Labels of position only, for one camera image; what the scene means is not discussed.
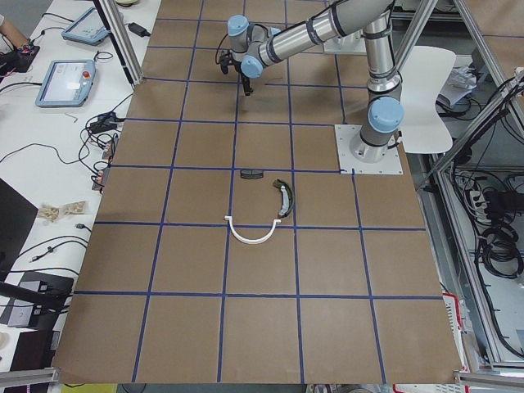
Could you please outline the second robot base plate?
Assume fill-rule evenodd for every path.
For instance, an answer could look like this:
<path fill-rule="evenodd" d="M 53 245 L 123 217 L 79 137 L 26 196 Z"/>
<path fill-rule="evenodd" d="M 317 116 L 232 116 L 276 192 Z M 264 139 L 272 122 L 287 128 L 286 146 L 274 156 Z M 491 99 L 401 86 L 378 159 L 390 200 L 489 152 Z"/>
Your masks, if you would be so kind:
<path fill-rule="evenodd" d="M 325 53 L 335 55 L 366 55 L 364 32 L 362 29 L 356 30 L 345 37 L 339 37 L 332 32 L 321 33 L 320 37 L 323 40 L 323 51 Z"/>

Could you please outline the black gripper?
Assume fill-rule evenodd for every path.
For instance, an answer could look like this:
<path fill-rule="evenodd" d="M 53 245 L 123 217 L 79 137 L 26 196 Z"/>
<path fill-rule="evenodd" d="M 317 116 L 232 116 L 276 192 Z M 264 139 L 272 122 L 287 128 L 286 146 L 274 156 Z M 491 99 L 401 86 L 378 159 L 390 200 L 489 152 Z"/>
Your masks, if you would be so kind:
<path fill-rule="evenodd" d="M 246 97 L 249 97 L 253 92 L 253 88 L 251 87 L 251 80 L 249 77 L 241 73 L 241 81 L 242 86 L 244 87 L 244 93 Z"/>

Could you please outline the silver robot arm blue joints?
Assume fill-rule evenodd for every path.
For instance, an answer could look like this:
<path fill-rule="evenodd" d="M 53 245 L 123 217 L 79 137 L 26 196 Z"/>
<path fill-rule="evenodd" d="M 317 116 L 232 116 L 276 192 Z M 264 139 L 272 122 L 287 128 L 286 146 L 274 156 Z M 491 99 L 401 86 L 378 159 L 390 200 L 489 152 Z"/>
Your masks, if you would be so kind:
<path fill-rule="evenodd" d="M 360 34 L 368 62 L 367 119 L 351 139 L 352 155 L 364 163 L 382 160 L 398 130 L 404 108 L 400 102 L 402 76 L 395 62 L 391 39 L 392 1 L 334 1 L 307 20 L 280 30 L 255 23 L 244 15 L 228 19 L 226 39 L 230 48 L 217 51 L 215 62 L 223 74 L 234 69 L 244 93 L 263 71 L 314 46 L 335 53 L 336 44 Z"/>

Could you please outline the square robot base plate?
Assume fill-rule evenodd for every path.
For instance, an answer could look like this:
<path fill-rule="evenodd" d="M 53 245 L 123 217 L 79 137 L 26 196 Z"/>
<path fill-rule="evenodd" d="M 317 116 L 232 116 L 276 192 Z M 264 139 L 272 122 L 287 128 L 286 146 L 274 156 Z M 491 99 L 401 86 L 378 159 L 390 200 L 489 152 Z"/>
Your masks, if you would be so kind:
<path fill-rule="evenodd" d="M 334 129 L 341 174 L 402 175 L 393 137 L 383 147 L 371 147 L 361 139 L 359 124 L 335 124 Z"/>

